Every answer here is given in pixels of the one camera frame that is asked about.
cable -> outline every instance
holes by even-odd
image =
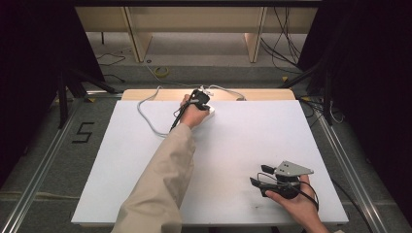
[[[322,108],[322,105],[318,106],[318,105],[320,105],[320,103],[310,101],[310,100],[305,100],[305,99],[303,99],[303,97],[304,96],[300,96],[300,97],[297,97],[296,99],[299,100],[300,102],[303,102],[304,104],[310,106],[312,109],[319,111],[319,112],[322,112],[324,110]]]
[[[126,83],[126,80],[121,79],[121,78],[117,77],[116,75],[103,75],[103,76],[111,76],[111,77],[115,77],[116,79],[120,80],[122,83]]]
[[[363,219],[364,223],[366,223],[366,226],[367,226],[367,229],[369,230],[369,232],[373,233],[372,227],[370,226],[369,222],[367,221],[365,214],[363,213],[361,208],[356,204],[354,199],[352,199],[352,197],[349,195],[349,193],[346,192],[345,189],[343,189],[343,187],[341,185],[339,185],[339,183],[337,181],[335,181],[333,178],[330,178],[330,180],[333,182],[333,184],[335,184],[337,187],[339,187],[339,189],[348,197],[348,199],[352,202],[354,207],[360,213],[360,216]]]
[[[301,181],[299,181],[299,182],[308,185],[308,186],[312,189],[313,193],[315,194],[315,199],[316,199],[316,200],[315,200],[314,198],[312,198],[311,196],[309,196],[308,194],[306,194],[304,191],[302,191],[302,190],[300,190],[300,189],[297,189],[297,188],[295,188],[294,186],[291,186],[291,188],[294,189],[294,190],[296,190],[296,191],[298,191],[300,194],[302,194],[302,195],[305,196],[307,199],[309,199],[309,201],[311,201],[311,202],[315,205],[316,210],[318,211],[318,210],[319,210],[319,198],[318,198],[318,194],[316,193],[315,189],[314,189],[313,186],[312,186],[311,184],[309,184],[309,183],[301,182]]]
[[[333,115],[333,112],[332,112],[332,106],[333,106],[333,101],[330,101],[330,109],[329,109],[329,111],[330,111],[330,116],[333,118],[333,120],[334,121],[336,121],[336,123],[342,123],[343,122],[343,119],[345,118],[345,116],[342,114],[342,118],[341,119],[336,119],[335,118],[335,116]]]
[[[260,178],[258,177],[259,175],[263,175],[263,176],[265,176],[265,177],[268,177],[269,179],[272,179],[273,181],[276,182],[276,185],[279,185],[279,186],[288,186],[288,183],[279,182],[276,178],[271,177],[271,176],[269,176],[269,175],[267,175],[267,174],[257,173],[257,180],[260,181],[261,183],[266,183],[266,182],[261,181]]]
[[[274,7],[273,10],[275,12],[276,18],[278,19],[279,25],[282,29],[282,33],[280,37],[282,36],[282,34],[285,35],[285,38],[288,41],[289,51],[291,53],[292,59],[294,62],[296,62],[296,60],[299,59],[300,51],[294,45],[292,39],[290,38],[290,34],[289,34],[289,14],[291,13],[291,9],[288,7],[285,8],[285,23],[283,26],[282,26],[281,20],[279,19],[279,15],[276,11],[276,8]]]
[[[272,64],[275,66],[276,69],[281,70],[281,71],[284,71],[284,72],[292,73],[292,74],[297,74],[297,75],[300,75],[300,74],[301,74],[301,73],[298,73],[298,72],[288,71],[288,70],[285,70],[285,69],[282,69],[282,68],[278,67],[278,66],[276,65],[276,63],[275,63],[274,58],[276,58],[276,59],[278,59],[278,60],[282,60],[282,61],[289,62],[291,65],[293,65],[294,67],[296,67],[296,68],[298,69],[298,67],[297,67],[297,65],[296,65],[295,63],[291,62],[291,61],[288,60],[286,57],[284,57],[282,54],[280,54],[279,52],[277,52],[277,51],[275,51],[274,49],[272,49],[269,45],[267,45],[267,43],[266,43],[262,38],[261,38],[261,43],[260,43],[260,44],[261,44],[262,48],[263,48],[268,54],[270,54],[270,55],[272,56]]]
[[[307,106],[309,106],[309,108],[312,110],[312,113],[310,115],[305,115],[306,118],[312,117],[315,114],[315,110],[312,108],[312,105],[310,105],[309,103],[307,103],[306,101],[302,100],[302,99],[298,99],[298,101],[300,103],[306,104]]]
[[[125,56],[122,56],[122,55],[114,55],[114,54],[111,54],[111,53],[104,53],[103,55],[96,57],[96,59],[98,60],[98,59],[102,58],[102,57],[105,56],[105,55],[111,55],[111,56],[115,56],[115,57],[120,57],[120,60],[115,61],[115,62],[112,62],[112,63],[110,63],[110,64],[101,64],[101,63],[99,63],[99,65],[102,65],[102,66],[111,66],[111,65],[113,65],[113,64],[119,63],[119,62],[121,62],[121,61],[123,61],[123,60],[126,59]]]
[[[179,109],[179,114],[176,116],[175,121],[173,121],[172,127],[170,127],[169,132],[172,131],[172,129],[176,127],[176,125],[178,124],[179,120],[181,119],[183,113],[185,112],[186,108],[187,108],[190,104],[191,104],[190,101],[186,101],[186,103],[185,103],[183,106],[180,107],[180,109]]]
[[[209,88],[209,89],[212,89],[212,88],[221,89],[221,90],[224,90],[224,91],[227,91],[227,92],[230,92],[230,93],[234,93],[234,94],[239,95],[242,100],[245,100],[245,101],[247,100],[246,97],[245,97],[245,95],[243,95],[242,93],[237,92],[237,91],[234,91],[234,90],[226,89],[226,88],[223,88],[223,87],[218,86],[218,85],[215,85],[215,84],[209,85],[208,88]]]
[[[145,103],[147,100],[152,99],[152,98],[155,98],[155,97],[157,96],[158,90],[159,90],[160,88],[161,88],[161,86],[158,86],[157,89],[155,90],[155,93],[154,93],[153,95],[151,95],[151,96],[149,96],[148,98],[140,101],[140,102],[137,104],[137,111],[138,111],[139,114],[146,120],[146,122],[148,123],[148,125],[151,127],[152,131],[153,131],[157,136],[162,137],[162,138],[165,138],[165,137],[167,136],[167,133],[158,132],[158,131],[155,129],[155,127],[152,125],[151,121],[143,114],[143,112],[142,112],[142,110],[141,110],[141,108],[140,108],[140,106],[141,106],[143,103]]]

wire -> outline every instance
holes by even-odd
[[[313,186],[309,183],[301,182],[301,181],[299,181],[299,182],[308,185],[312,189],[313,193],[315,194],[315,199],[312,198],[311,196],[309,196],[308,194],[306,194],[305,192],[301,191],[301,190],[299,190],[299,193],[302,194],[303,196],[307,197],[311,202],[313,202],[313,204],[315,204],[315,206],[316,206],[316,210],[319,210],[319,198],[318,198],[318,194],[315,191],[315,188],[313,188]]]
[[[122,83],[126,83],[126,80],[119,78],[116,75],[103,75],[103,76],[111,76],[111,77],[115,77],[116,79],[120,80]]]
[[[111,56],[114,56],[114,57],[120,57],[120,60],[117,60],[117,61],[112,62],[112,63],[110,63],[110,64],[101,64],[101,63],[99,63],[99,65],[102,65],[102,66],[111,66],[111,65],[113,65],[113,64],[119,63],[119,62],[121,62],[121,61],[123,61],[123,60],[126,59],[126,57],[123,56],[123,55],[114,55],[114,54],[112,54],[112,53],[104,53],[103,55],[96,57],[96,59],[98,60],[98,59],[102,58],[102,57],[105,56],[105,55],[111,55]]]
[[[300,103],[306,104],[307,106],[310,107],[310,109],[312,110],[312,113],[310,115],[305,115],[306,118],[310,118],[315,114],[315,110],[312,108],[312,105],[310,105],[309,103],[307,103],[306,101],[302,100],[302,99],[298,99]]]
[[[274,7],[273,10],[275,12],[276,18],[278,19],[279,25],[282,29],[282,33],[281,33],[280,37],[282,36],[282,34],[285,35],[285,38],[288,41],[289,51],[291,53],[292,59],[293,59],[294,62],[296,62],[296,60],[299,59],[300,51],[294,45],[294,43],[292,41],[292,38],[290,37],[290,34],[289,34],[289,14],[291,13],[291,9],[288,8],[288,7],[285,8],[285,23],[284,23],[283,26],[282,26],[281,20],[279,19],[279,15],[276,11],[276,8]]]
[[[286,57],[284,57],[282,54],[280,54],[279,52],[275,51],[274,49],[272,49],[269,45],[267,45],[267,43],[263,40],[263,38],[261,38],[261,46],[263,47],[263,49],[272,56],[272,64],[275,66],[276,69],[284,71],[284,72],[288,72],[288,73],[292,73],[292,74],[297,74],[300,75],[301,73],[298,72],[294,72],[294,71],[288,71],[285,69],[280,68],[279,66],[276,65],[276,62],[274,60],[274,58],[278,59],[278,60],[282,60],[282,61],[286,61],[288,63],[290,63],[291,65],[293,65],[294,67],[297,67],[297,65],[293,62],[291,62],[290,60],[288,60]]]
[[[149,96],[148,98],[140,101],[140,102],[137,104],[137,111],[138,111],[139,114],[146,120],[146,122],[148,123],[148,125],[151,127],[152,131],[153,131],[157,136],[162,137],[162,138],[165,138],[165,137],[167,137],[168,134],[167,134],[167,133],[161,133],[161,132],[157,131],[157,130],[155,129],[155,127],[152,125],[151,121],[148,119],[148,117],[143,114],[143,112],[142,112],[142,110],[141,110],[141,108],[140,108],[140,106],[141,106],[143,103],[145,103],[147,100],[150,100],[150,99],[152,99],[152,98],[155,98],[155,97],[157,96],[158,91],[159,91],[160,89],[161,89],[161,86],[158,86],[157,89],[155,90],[155,93],[154,93],[153,95],[151,95],[151,96]]]
[[[155,73],[152,71],[152,69],[151,69],[148,65],[145,64],[145,66],[146,66],[146,68],[148,68],[148,70],[152,73],[152,75],[154,76],[154,78],[157,79],[160,83],[172,83],[172,84],[178,84],[178,85],[183,85],[183,86],[201,86],[201,87],[203,87],[203,84],[184,84],[184,83],[174,83],[174,82],[161,81],[161,80],[155,75]],[[161,133],[161,132],[157,131],[157,130],[155,129],[155,127],[152,125],[151,121],[143,114],[143,112],[142,112],[142,110],[141,110],[141,105],[142,105],[144,102],[146,102],[147,100],[152,99],[152,98],[155,98],[155,97],[157,96],[157,94],[158,94],[158,91],[159,91],[161,88],[162,88],[162,86],[159,85],[153,95],[151,95],[151,96],[149,96],[148,98],[140,101],[140,102],[137,104],[137,111],[138,111],[139,114],[145,119],[145,121],[146,121],[146,122],[148,123],[148,125],[151,127],[152,131],[153,131],[157,136],[162,137],[162,138],[165,138],[165,137],[167,137],[168,134],[167,134],[167,133]],[[218,89],[221,89],[221,90],[230,92],[230,93],[237,94],[237,95],[239,95],[239,96],[241,97],[242,100],[246,100],[245,95],[243,95],[242,93],[237,92],[237,91],[234,91],[234,90],[226,89],[226,88],[223,88],[223,87],[218,86],[218,85],[215,85],[215,84],[211,84],[211,85],[207,86],[207,88],[209,88],[209,89],[218,88]],[[176,119],[175,119],[175,121],[174,121],[171,129],[173,129],[173,127],[176,126],[176,123],[179,121],[180,116],[183,114],[183,112],[184,112],[185,110],[182,109],[182,108],[180,108],[178,111],[180,111],[180,112],[179,112],[179,115],[178,115],[178,116],[175,116],[175,115],[174,115],[174,116],[176,117]]]
[[[224,90],[224,91],[227,91],[227,92],[230,92],[230,93],[239,95],[242,100],[245,100],[245,101],[247,100],[246,97],[245,97],[245,95],[243,95],[242,93],[237,92],[237,91],[234,91],[234,90],[231,90],[231,89],[226,89],[226,88],[224,88],[224,87],[221,87],[221,86],[218,86],[218,85],[215,85],[215,84],[209,85],[208,88],[209,88],[209,89],[212,89],[212,88],[221,89],[221,90]]]
[[[258,177],[259,175],[263,175],[265,177],[268,177],[268,178],[272,179],[273,181],[275,181],[276,183],[278,182],[278,180],[276,178],[272,177],[272,176],[269,176],[269,175],[264,174],[264,173],[257,173],[257,180],[262,182],[262,183],[266,183],[266,182],[261,181],[260,178]]]
[[[342,118],[341,119],[336,119],[335,118],[335,116],[333,115],[333,112],[332,112],[332,106],[333,106],[333,101],[330,101],[330,109],[329,109],[329,111],[330,111],[330,116],[333,118],[333,120],[334,121],[336,121],[337,123],[342,123],[343,122],[343,120],[345,119],[345,116],[344,115],[342,115]]]
[[[181,107],[179,108],[179,114],[178,114],[178,116],[176,116],[176,119],[175,119],[175,121],[173,122],[172,127],[170,128],[169,132],[172,131],[172,129],[173,129],[174,127],[176,127],[176,125],[178,124],[180,118],[182,117],[183,113],[185,112],[186,108],[187,108],[190,104],[191,104],[191,102],[188,100],[188,101],[186,101],[186,103],[185,103],[183,106],[181,106]]]
[[[335,181],[333,178],[330,178],[330,180],[333,182],[333,184],[335,184],[337,187],[339,187],[339,189],[348,197],[348,199],[352,202],[354,207],[360,213],[360,216],[363,219],[364,223],[366,223],[366,226],[367,226],[367,229],[369,230],[369,232],[373,233],[372,227],[370,226],[369,222],[367,221],[365,214],[363,213],[361,208],[356,204],[354,199],[352,199],[352,197],[349,195],[349,193],[346,192],[345,189],[343,189],[343,187],[337,181]]]

white table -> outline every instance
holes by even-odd
[[[161,143],[138,114],[138,101],[119,101],[72,218],[113,225],[121,203]],[[298,101],[211,101],[215,116],[194,132],[194,172],[181,207],[186,226],[295,224],[250,184],[260,165],[283,160],[313,169],[310,175],[326,224],[348,221]],[[167,132],[179,101],[149,101],[142,110]]]

black cable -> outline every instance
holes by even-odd
[[[307,104],[307,105],[310,106],[312,109],[315,109],[315,110],[317,110],[317,111],[319,111],[319,112],[322,112],[322,111],[323,111],[322,108],[316,106],[316,105],[319,104],[319,103],[317,103],[317,102],[310,101],[310,100],[305,100],[305,99],[303,99],[302,97],[297,97],[297,100],[299,100],[299,101]]]
[[[296,68],[297,68],[297,65],[294,64],[294,63],[292,63],[291,61],[289,61],[287,58],[285,58],[285,57],[284,57],[282,54],[280,54],[279,52],[277,52],[277,51],[275,51],[274,49],[272,49],[271,47],[269,47],[269,45],[267,45],[267,43],[266,43],[263,39],[261,39],[261,41],[262,41],[262,43],[260,43],[260,44],[261,44],[262,48],[263,48],[268,54],[270,54],[270,55],[272,56],[272,63],[273,63],[273,65],[275,66],[276,69],[281,70],[281,71],[284,71],[284,72],[292,73],[292,74],[297,74],[297,75],[300,75],[300,74],[301,74],[301,73],[298,73],[298,72],[288,71],[288,70],[285,70],[285,69],[282,69],[282,68],[278,67],[278,66],[276,65],[276,63],[275,63],[275,61],[274,61],[273,58],[276,58],[276,59],[282,60],[282,61],[287,61],[287,62],[289,62],[291,65],[293,65],[293,66],[296,67]]]
[[[274,184],[274,185],[280,185],[280,186],[286,186],[286,185],[287,185],[286,183],[278,184],[278,183],[280,183],[280,182],[279,182],[277,179],[275,179],[274,177],[272,177],[272,176],[269,176],[269,175],[264,174],[264,173],[257,173],[257,180],[260,181],[261,183],[266,183],[266,182],[261,181],[261,180],[259,179],[258,175],[263,175],[263,176],[268,177],[268,178],[270,178],[270,179],[272,179],[273,181],[276,182],[276,183],[268,183],[268,184]]]
[[[110,76],[110,77],[115,77],[116,79],[120,80],[122,83],[126,83],[126,80],[119,78],[116,75],[103,75],[103,76]]]
[[[349,193],[347,193],[345,191],[345,189],[343,189],[343,187],[337,181],[335,181],[333,178],[330,178],[330,180],[333,182],[333,184],[335,184],[337,187],[339,187],[339,189],[348,197],[348,199],[352,202],[354,207],[360,213],[360,216],[363,219],[364,223],[366,223],[366,226],[367,226],[367,229],[369,230],[369,232],[373,233],[372,227],[370,226],[369,222],[367,221],[366,216],[363,213],[363,211],[361,210],[361,208],[359,207],[359,205],[356,204],[354,199],[352,199],[352,197],[349,195]]]
[[[319,199],[318,199],[318,194],[316,194],[316,192],[315,192],[315,189],[309,183],[306,183],[306,182],[300,182],[300,183],[307,184],[313,190],[313,192],[315,193],[316,200],[314,198],[312,198],[311,196],[309,196],[308,194],[306,194],[304,191],[302,191],[300,189],[297,189],[292,185],[291,185],[291,188],[294,189],[295,191],[299,192],[300,194],[302,194],[307,199],[309,199],[309,201],[311,201],[315,205],[316,210],[318,211],[319,210]]]
[[[276,8],[273,8],[273,10],[275,12],[275,16],[278,19],[279,25],[280,25],[281,30],[282,30],[281,35],[278,38],[278,42],[279,42],[279,39],[281,38],[282,34],[285,35],[285,38],[287,39],[287,42],[288,42],[289,51],[291,53],[292,59],[296,63],[296,60],[299,59],[300,51],[294,45],[294,43],[293,43],[293,41],[292,41],[292,39],[289,35],[289,15],[290,15],[291,9],[290,8],[285,8],[285,22],[284,22],[283,25],[282,25],[282,22],[279,18],[279,15],[276,11]]]
[[[183,113],[185,112],[186,108],[187,108],[189,105],[190,105],[190,101],[188,100],[188,101],[180,108],[179,114],[178,114],[178,116],[176,116],[176,119],[175,119],[175,121],[173,122],[172,127],[170,128],[170,131],[172,131],[172,129],[173,129],[174,127],[176,127],[176,125],[178,124],[180,118],[182,117]]]
[[[312,113],[310,114],[310,115],[305,115],[305,117],[306,118],[309,118],[309,117],[312,117],[314,114],[315,114],[315,110],[312,108],[312,105],[310,105],[309,103],[307,103],[305,100],[303,100],[303,99],[298,99],[299,100],[299,102],[301,102],[301,103],[303,103],[303,104],[306,104],[307,106],[309,106],[310,107],[310,109],[312,110]]]
[[[112,62],[112,63],[110,63],[110,64],[100,64],[100,63],[99,63],[99,65],[102,65],[102,66],[111,66],[111,65],[113,65],[113,64],[119,63],[119,62],[121,62],[121,61],[123,61],[123,60],[126,59],[125,56],[122,56],[122,55],[114,55],[114,54],[111,54],[111,53],[104,53],[103,55],[96,57],[96,59],[98,60],[98,59],[102,58],[102,57],[105,56],[105,55],[111,55],[111,56],[115,56],[115,57],[120,57],[120,60],[115,61],[115,62]]]

handheld device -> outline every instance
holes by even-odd
[[[176,125],[178,124],[180,118],[182,117],[183,113],[185,112],[186,108],[190,105],[190,104],[194,104],[197,109],[201,110],[201,111],[211,111],[210,114],[208,115],[208,117],[204,118],[203,121],[207,120],[208,118],[210,118],[214,113],[215,113],[215,109],[211,108],[209,105],[207,105],[207,103],[210,100],[209,95],[213,95],[213,93],[211,93],[210,91],[206,90],[203,86],[201,86],[198,89],[195,89],[191,95],[189,100],[180,108],[179,114],[176,116],[175,121],[172,124],[172,127],[170,128],[170,131],[176,127]]]
[[[253,186],[260,189],[260,193],[263,197],[267,197],[265,192],[267,190],[279,193],[286,199],[293,199],[300,191],[300,175],[313,174],[313,170],[291,163],[289,161],[283,161],[277,168],[272,168],[267,165],[261,165],[263,173],[257,173],[257,179],[250,178]],[[274,183],[266,183],[259,180],[259,175],[269,177]]]

